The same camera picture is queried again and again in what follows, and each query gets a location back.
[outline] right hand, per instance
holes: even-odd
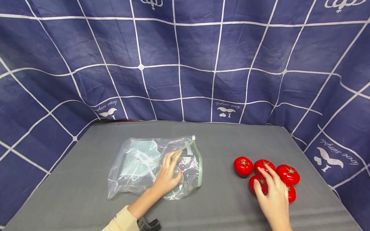
[[[291,231],[288,190],[274,170],[268,165],[266,165],[266,169],[271,173],[272,177],[263,169],[258,168],[261,174],[266,178],[269,187],[266,196],[263,194],[259,182],[254,180],[254,189],[256,191],[258,203],[273,231]]]
[[[162,168],[152,186],[153,193],[160,197],[174,189],[182,179],[182,171],[179,171],[177,177],[174,178],[175,167],[182,151],[179,151],[179,153],[174,157],[176,153],[177,151],[170,152],[163,158]]]

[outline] wrinkled fabric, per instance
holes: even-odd
[[[0,227],[107,118],[283,126],[365,230],[369,16],[367,0],[2,0]]]

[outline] beige sleeve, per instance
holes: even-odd
[[[137,219],[125,206],[102,231],[139,231]]]

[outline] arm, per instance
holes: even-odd
[[[137,220],[166,193],[174,189],[181,181],[182,172],[174,178],[174,170],[181,156],[180,151],[173,151],[163,158],[162,168],[151,188],[148,188],[132,205],[124,207],[102,231],[138,231]]]

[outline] clear plastic bag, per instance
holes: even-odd
[[[142,194],[153,185],[163,158],[172,151],[181,150],[174,177],[182,170],[182,179],[163,199],[178,200],[189,195],[202,185],[203,163],[195,145],[195,136],[175,139],[130,138],[121,146],[109,172],[108,199],[121,192]]]

